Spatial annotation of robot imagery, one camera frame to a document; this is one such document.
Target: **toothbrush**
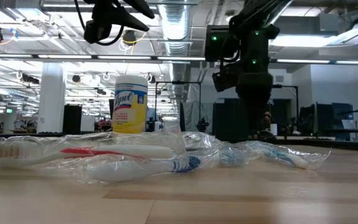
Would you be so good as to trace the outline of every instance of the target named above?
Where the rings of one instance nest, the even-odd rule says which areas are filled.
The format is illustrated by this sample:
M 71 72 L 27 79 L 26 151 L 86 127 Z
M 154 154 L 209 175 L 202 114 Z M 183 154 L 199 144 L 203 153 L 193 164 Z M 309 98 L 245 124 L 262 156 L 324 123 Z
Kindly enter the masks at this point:
M 89 176 L 102 182 L 122 182 L 167 172 L 186 173 L 196 169 L 201 161 L 195 156 L 189 156 L 189 162 L 173 159 L 167 161 L 147 161 L 139 164 L 136 161 L 109 162 L 92 167 Z
M 309 167 L 308 162 L 306 162 L 304 159 L 294 154 L 278 152 L 276 150 L 269 150 L 269 149 L 258 149 L 257 152 L 259 154 L 264 155 L 265 157 L 271 159 L 279 159 L 281 161 L 287 162 L 289 164 L 292 164 L 302 169 L 307 169 Z
M 3 142 L 0 143 L 0 167 L 24 167 L 56 159 L 72 159 L 103 154 L 131 156 L 137 159 L 155 158 L 170 159 L 173 150 L 162 146 L 111 145 L 100 147 L 67 147 L 46 156 L 32 155 L 39 152 L 34 142 Z

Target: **desk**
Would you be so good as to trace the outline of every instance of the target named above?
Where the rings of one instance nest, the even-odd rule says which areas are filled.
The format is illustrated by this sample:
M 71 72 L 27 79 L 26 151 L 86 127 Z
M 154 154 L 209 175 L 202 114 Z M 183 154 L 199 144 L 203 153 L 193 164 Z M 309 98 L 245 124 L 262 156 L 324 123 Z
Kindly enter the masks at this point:
M 76 184 L 55 170 L 0 170 L 0 223 L 358 223 L 358 151 L 333 149 L 318 171 L 259 159 L 116 185 Z
M 285 139 L 285 136 L 276 136 L 276 139 Z M 287 136 L 288 140 L 304 140 L 304 139 L 316 139 L 315 136 Z M 318 139 L 332 140 L 335 141 L 335 137 L 321 136 Z

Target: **plastic bag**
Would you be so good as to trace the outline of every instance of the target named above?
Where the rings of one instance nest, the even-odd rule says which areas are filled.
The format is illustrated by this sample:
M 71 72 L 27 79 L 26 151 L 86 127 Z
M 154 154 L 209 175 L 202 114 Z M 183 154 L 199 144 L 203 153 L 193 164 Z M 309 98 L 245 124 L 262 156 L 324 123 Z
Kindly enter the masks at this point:
M 247 141 L 236 144 L 243 147 L 250 155 L 250 158 L 257 159 L 260 156 L 274 159 L 302 169 L 317 169 L 328 158 L 328 154 L 307 153 L 290 149 L 285 146 L 277 146 L 267 142 Z
M 185 142 L 186 150 L 207 149 L 224 143 L 216 139 L 214 136 L 210 136 L 201 132 L 184 132 L 183 140 Z
M 188 157 L 178 126 L 142 134 L 0 138 L 0 167 L 67 168 L 82 182 L 188 172 L 199 164 L 197 158 Z M 108 172 L 114 177 L 100 175 Z
M 184 132 L 186 150 L 201 161 L 200 168 L 237 167 L 248 163 L 247 151 L 199 132 Z

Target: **metal frame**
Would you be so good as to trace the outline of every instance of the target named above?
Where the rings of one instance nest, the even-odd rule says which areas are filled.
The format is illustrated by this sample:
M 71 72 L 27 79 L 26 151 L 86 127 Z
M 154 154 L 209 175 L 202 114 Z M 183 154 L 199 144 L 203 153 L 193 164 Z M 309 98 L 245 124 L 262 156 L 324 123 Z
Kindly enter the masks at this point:
M 173 82 L 155 82 L 155 113 L 154 113 L 154 121 L 157 120 L 157 92 L 158 92 L 158 84 L 160 83 L 170 83 L 172 85 L 186 85 L 186 84 L 198 84 L 200 90 L 198 92 L 199 102 L 198 102 L 198 120 L 201 120 L 201 82 L 182 82 L 182 81 L 173 81 Z

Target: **ceiling pipe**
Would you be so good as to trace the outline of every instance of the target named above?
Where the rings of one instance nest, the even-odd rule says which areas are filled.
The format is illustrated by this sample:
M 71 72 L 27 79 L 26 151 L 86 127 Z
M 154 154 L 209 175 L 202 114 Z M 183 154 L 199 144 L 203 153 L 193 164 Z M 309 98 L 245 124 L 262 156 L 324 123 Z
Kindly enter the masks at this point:
M 163 37 L 166 40 L 185 40 L 188 37 L 190 27 L 190 7 L 187 5 L 161 4 L 158 5 L 161 15 Z M 189 45 L 184 42 L 166 42 L 165 51 L 169 56 L 188 55 Z M 171 81 L 186 81 L 188 66 L 186 64 L 173 63 L 169 65 Z M 182 86 L 173 86 L 173 94 L 182 99 Z

